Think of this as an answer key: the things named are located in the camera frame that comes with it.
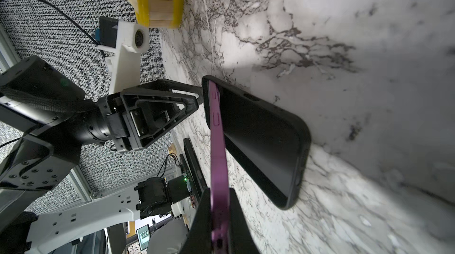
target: marble countertop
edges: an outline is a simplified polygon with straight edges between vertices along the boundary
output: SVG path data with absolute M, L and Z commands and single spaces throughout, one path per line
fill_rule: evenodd
M 454 0 L 185 0 L 162 30 L 169 79 L 211 74 L 301 117 L 296 205 L 276 208 L 228 155 L 262 253 L 455 252 Z M 203 108 L 190 137 L 210 184 Z

